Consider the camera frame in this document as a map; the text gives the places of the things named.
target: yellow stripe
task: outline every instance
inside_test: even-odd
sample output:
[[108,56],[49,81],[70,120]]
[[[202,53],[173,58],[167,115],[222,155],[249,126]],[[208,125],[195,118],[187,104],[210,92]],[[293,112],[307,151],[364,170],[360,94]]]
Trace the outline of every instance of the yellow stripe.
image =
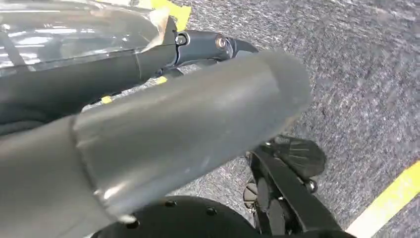
[[163,83],[166,83],[167,81],[168,81],[167,78],[161,76],[161,77],[156,79],[156,84],[163,84]]
[[420,192],[420,161],[403,171],[348,227],[357,238],[370,238]]
[[106,96],[101,98],[102,103],[107,104],[112,102],[112,98],[110,96]]
[[168,7],[169,15],[176,18],[176,28],[183,31],[187,27],[188,18],[190,18],[190,6],[178,6],[168,0],[151,0],[153,8]]

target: black mounting arm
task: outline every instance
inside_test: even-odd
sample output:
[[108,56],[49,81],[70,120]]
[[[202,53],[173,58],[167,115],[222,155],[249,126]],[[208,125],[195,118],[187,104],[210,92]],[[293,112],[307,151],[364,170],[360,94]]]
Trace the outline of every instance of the black mounting arm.
[[258,190],[253,203],[255,225],[262,234],[341,230],[311,195],[316,183],[309,178],[322,173],[325,163],[324,153],[314,142],[279,136],[247,157]]

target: plastic wrap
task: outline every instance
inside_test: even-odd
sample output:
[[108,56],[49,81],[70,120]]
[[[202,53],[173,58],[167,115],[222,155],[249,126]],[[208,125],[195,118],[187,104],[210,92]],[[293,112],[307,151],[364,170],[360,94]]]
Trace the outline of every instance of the plastic wrap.
[[0,76],[140,54],[163,43],[168,17],[89,0],[0,1]]

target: yellow floor marking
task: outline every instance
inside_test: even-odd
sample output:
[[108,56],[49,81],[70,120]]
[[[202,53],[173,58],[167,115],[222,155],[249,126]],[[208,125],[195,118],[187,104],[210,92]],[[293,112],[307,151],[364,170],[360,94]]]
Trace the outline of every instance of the yellow floor marking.
[[163,76],[161,76],[161,77],[159,77],[159,78],[156,79],[156,84],[163,84],[166,81],[168,81],[168,79],[165,78],[165,77],[163,77]]
[[103,104],[111,103],[112,98],[110,96],[106,96],[106,97],[101,98],[101,101]]
[[404,170],[392,184],[348,227],[357,238],[377,233],[420,192],[420,161]]
[[183,31],[187,27],[188,18],[190,18],[190,6],[178,6],[168,0],[151,0],[153,8],[168,7],[169,15],[176,18],[176,28]]

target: gray carpet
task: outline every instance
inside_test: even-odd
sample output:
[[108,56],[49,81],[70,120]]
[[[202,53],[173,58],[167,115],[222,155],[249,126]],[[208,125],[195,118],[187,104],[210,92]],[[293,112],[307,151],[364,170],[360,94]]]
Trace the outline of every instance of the gray carpet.
[[[222,32],[304,62],[314,103],[287,134],[313,139],[329,161],[318,195],[347,228],[419,158],[420,24],[416,0],[174,0],[189,29]],[[246,217],[241,159],[177,191]],[[420,237],[419,196],[376,237]]]

